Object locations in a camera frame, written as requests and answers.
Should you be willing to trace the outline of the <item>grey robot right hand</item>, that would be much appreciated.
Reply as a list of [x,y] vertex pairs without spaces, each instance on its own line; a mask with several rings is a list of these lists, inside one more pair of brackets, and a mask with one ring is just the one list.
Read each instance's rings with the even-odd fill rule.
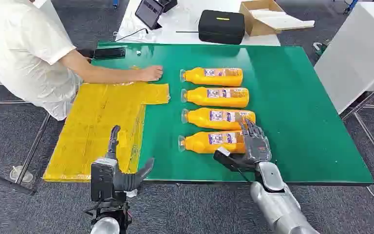
[[271,149],[263,129],[244,117],[240,126],[245,144],[244,161],[248,164],[270,161],[272,158]]

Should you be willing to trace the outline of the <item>person's hand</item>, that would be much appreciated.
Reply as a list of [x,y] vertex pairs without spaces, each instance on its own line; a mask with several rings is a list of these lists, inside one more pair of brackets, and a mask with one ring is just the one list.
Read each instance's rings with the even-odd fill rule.
[[158,81],[163,75],[163,67],[154,65],[140,70],[141,81]]

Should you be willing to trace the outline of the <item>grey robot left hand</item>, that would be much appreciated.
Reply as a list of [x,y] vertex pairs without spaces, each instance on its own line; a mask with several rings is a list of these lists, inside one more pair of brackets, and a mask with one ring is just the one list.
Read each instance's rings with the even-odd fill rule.
[[143,168],[139,169],[134,174],[123,173],[119,168],[118,158],[116,156],[116,147],[118,145],[118,132],[120,126],[115,125],[111,130],[111,135],[108,143],[108,149],[105,157],[112,159],[115,162],[113,168],[112,184],[115,192],[130,192],[137,189],[142,181],[152,171],[155,158],[151,157],[147,160]]

